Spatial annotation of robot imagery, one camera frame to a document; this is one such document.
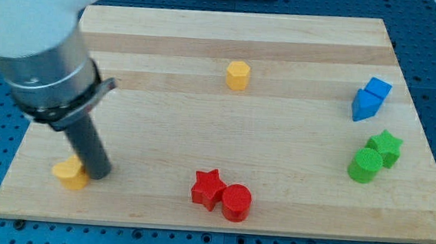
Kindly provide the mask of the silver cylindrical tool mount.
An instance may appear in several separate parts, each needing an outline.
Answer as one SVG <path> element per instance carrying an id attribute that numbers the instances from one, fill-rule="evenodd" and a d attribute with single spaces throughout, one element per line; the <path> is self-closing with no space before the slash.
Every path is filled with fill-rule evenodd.
<path id="1" fill-rule="evenodd" d="M 117 87 L 114 78 L 102 78 L 78 28 L 42 53 L 0 57 L 0 71 L 21 111 L 57 132 L 87 122 L 89 113 Z"/>

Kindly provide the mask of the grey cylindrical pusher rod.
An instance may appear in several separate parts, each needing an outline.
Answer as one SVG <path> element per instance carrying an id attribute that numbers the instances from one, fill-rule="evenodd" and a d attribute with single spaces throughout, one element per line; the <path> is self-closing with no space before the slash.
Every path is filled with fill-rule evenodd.
<path id="1" fill-rule="evenodd" d="M 89 115 L 67 126 L 64 133 L 91 179 L 101 180 L 110 173 L 111 162 Z"/>

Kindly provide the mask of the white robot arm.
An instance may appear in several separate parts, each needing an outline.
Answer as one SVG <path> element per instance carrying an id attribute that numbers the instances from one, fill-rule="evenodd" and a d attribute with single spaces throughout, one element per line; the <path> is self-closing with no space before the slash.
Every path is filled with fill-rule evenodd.
<path id="1" fill-rule="evenodd" d="M 33 121 L 64 132 L 94 180 L 111 162 L 90 112 L 112 89 L 78 27 L 78 14 L 99 0 L 0 0 L 0 71 L 12 99 Z"/>

